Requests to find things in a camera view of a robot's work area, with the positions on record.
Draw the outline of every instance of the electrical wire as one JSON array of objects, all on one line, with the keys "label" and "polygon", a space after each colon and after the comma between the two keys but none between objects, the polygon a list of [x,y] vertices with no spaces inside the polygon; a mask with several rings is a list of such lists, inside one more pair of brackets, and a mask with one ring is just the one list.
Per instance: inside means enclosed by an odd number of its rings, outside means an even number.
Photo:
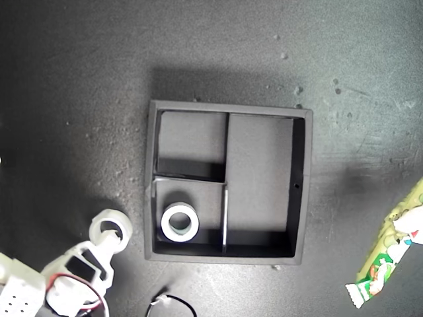
[{"label": "electrical wire", "polygon": [[57,273],[57,274],[53,274],[47,284],[47,289],[46,289],[46,293],[52,288],[54,281],[59,278],[59,277],[68,277],[70,279],[74,279],[82,284],[84,284],[85,286],[87,286],[97,297],[98,297],[98,301],[100,302],[100,304],[103,306],[104,308],[104,317],[110,317],[110,311],[108,309],[108,305],[106,302],[106,299],[100,295],[95,288],[88,282],[85,281],[84,279],[81,279],[79,276],[76,275],[72,275],[72,274],[68,274],[68,273]]},{"label": "electrical wire", "polygon": [[192,313],[193,317],[197,317],[197,313],[194,310],[194,308],[190,304],[188,304],[185,300],[180,299],[179,297],[176,297],[176,296],[173,296],[173,295],[168,295],[168,294],[166,294],[166,295],[160,295],[160,296],[156,297],[156,299],[153,302],[150,302],[150,305],[147,308],[147,312],[145,313],[145,317],[149,317],[150,316],[150,313],[151,313],[151,309],[153,308],[153,306],[155,306],[159,302],[164,301],[165,298],[170,298],[170,299],[177,300],[178,302],[181,302],[186,307],[188,307],[189,310],[191,310],[191,313]]}]

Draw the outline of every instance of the dark gray table surface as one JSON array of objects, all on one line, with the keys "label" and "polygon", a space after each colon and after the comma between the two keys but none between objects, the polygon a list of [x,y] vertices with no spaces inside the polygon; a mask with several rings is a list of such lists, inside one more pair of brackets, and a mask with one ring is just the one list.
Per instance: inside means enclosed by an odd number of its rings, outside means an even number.
[{"label": "dark gray table surface", "polygon": [[[0,149],[16,161],[0,251],[42,269],[116,207],[134,236],[112,261],[112,316],[142,316],[165,285],[204,317],[421,316],[423,246],[360,310],[344,284],[422,176],[422,74],[422,0],[2,1]],[[300,266],[144,260],[151,98],[314,111]],[[172,307],[152,316],[189,316]]]}]

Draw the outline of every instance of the white connector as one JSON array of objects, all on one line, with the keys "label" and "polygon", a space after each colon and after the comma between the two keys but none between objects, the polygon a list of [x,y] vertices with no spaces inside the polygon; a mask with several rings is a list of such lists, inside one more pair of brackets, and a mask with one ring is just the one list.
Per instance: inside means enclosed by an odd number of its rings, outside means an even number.
[{"label": "white connector", "polygon": [[44,303],[46,278],[0,253],[0,317],[34,317]]}]

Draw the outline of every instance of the green wrapper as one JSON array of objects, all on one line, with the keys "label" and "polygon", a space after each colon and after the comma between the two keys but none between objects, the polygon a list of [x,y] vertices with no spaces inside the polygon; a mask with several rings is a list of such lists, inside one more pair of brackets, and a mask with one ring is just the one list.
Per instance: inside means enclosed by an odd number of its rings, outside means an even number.
[{"label": "green wrapper", "polygon": [[405,234],[396,231],[393,221],[399,219],[407,211],[422,205],[422,202],[423,178],[413,187],[409,195],[387,215],[372,251],[357,274],[356,282],[345,285],[357,308],[382,290],[385,282],[412,244],[414,235],[417,234],[417,232]]}]

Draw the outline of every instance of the black tray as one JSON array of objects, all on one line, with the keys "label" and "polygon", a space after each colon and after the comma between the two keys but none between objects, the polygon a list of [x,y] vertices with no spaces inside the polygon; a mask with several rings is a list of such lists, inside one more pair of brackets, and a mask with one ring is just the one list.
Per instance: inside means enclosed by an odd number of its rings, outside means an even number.
[{"label": "black tray", "polygon": [[[152,101],[145,258],[300,264],[312,118],[310,110]],[[179,201],[200,220],[198,234],[182,243],[160,227],[165,208]]]}]

